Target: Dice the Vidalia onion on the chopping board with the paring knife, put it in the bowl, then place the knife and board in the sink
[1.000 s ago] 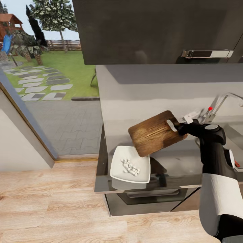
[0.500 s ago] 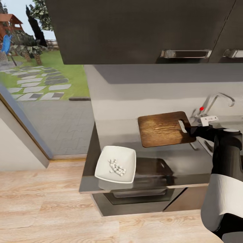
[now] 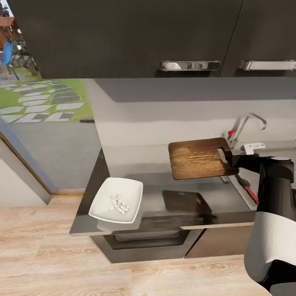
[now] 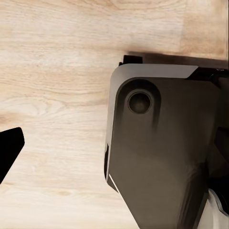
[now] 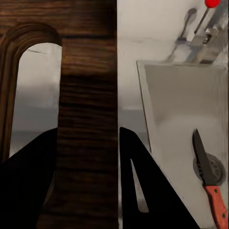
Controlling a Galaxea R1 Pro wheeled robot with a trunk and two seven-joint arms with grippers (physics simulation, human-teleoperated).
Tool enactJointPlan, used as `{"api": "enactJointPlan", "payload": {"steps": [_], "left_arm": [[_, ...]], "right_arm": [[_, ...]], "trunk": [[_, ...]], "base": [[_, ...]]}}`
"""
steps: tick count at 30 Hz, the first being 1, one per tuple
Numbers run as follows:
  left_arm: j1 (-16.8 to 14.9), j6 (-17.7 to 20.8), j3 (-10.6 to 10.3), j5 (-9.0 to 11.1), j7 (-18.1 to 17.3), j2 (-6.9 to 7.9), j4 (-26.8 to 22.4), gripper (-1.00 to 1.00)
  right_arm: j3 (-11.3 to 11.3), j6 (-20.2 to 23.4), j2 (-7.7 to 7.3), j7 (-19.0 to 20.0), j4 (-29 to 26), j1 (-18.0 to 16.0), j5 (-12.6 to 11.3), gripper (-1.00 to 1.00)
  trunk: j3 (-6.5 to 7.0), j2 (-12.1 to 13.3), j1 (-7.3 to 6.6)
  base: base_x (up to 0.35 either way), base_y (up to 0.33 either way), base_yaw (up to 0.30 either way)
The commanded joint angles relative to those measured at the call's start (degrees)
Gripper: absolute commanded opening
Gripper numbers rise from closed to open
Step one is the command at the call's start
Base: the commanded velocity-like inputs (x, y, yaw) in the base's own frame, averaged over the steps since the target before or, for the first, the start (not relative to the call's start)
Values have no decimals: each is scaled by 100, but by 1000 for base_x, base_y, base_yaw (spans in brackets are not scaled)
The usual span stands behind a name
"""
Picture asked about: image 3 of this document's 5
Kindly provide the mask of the parer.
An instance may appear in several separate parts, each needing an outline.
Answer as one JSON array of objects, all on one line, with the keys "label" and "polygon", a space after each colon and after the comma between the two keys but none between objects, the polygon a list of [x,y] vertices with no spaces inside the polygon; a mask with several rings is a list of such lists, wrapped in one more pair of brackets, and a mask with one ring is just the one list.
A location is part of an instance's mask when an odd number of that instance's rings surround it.
[{"label": "parer", "polygon": [[256,197],[256,195],[253,193],[253,191],[247,186],[247,184],[238,176],[238,174],[236,175],[237,178],[239,179],[239,181],[241,182],[241,184],[244,186],[244,189],[247,190],[247,192],[249,193],[249,195],[251,196],[251,198],[255,201],[256,204],[259,204],[259,200],[258,197]]}]

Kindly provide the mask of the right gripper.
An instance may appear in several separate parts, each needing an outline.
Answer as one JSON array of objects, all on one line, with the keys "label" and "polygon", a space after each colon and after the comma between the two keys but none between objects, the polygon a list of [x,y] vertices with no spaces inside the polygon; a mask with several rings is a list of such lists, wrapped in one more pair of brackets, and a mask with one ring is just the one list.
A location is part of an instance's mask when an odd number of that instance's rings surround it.
[{"label": "right gripper", "polygon": [[[252,154],[252,155],[236,155],[236,156],[230,156],[230,157],[225,157],[225,159],[230,163],[230,166],[233,168],[245,168],[248,170],[250,169],[250,161],[254,158],[260,157],[259,154]],[[260,157],[263,158],[263,157]]]}]

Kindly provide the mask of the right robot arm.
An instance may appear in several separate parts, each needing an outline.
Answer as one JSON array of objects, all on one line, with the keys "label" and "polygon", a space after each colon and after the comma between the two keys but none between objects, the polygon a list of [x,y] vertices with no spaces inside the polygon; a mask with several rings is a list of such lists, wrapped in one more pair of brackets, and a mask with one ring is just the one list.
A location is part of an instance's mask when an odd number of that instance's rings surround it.
[{"label": "right robot arm", "polygon": [[260,157],[260,143],[241,146],[240,155],[225,157],[233,168],[259,174],[254,226],[244,255],[251,279],[272,296],[296,296],[296,189],[294,163],[284,157]]}]

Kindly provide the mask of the cutting board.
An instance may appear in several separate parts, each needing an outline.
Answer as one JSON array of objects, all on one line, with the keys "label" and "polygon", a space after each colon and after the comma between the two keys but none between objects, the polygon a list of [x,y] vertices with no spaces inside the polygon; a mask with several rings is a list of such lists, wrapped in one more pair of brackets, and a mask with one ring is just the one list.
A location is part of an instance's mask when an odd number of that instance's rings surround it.
[{"label": "cutting board", "polygon": [[239,174],[238,167],[222,161],[218,149],[222,149],[226,157],[232,156],[225,138],[171,142],[168,150],[173,178],[186,180]]}]

